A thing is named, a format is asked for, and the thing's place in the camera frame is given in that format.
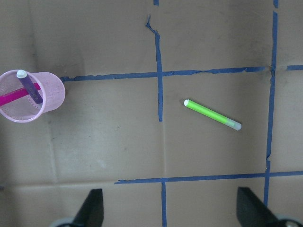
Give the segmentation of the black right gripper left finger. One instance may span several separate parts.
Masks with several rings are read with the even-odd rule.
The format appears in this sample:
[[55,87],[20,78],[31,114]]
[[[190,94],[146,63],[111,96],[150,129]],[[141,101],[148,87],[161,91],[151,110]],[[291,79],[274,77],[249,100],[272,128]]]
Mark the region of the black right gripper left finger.
[[73,219],[78,227],[101,227],[104,221],[102,189],[92,189]]

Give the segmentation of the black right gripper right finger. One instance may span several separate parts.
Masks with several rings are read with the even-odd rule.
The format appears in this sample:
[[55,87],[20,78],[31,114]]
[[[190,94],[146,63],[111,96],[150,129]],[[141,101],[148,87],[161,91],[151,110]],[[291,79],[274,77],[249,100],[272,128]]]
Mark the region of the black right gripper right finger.
[[242,227],[276,227],[276,216],[249,187],[237,189],[236,215]]

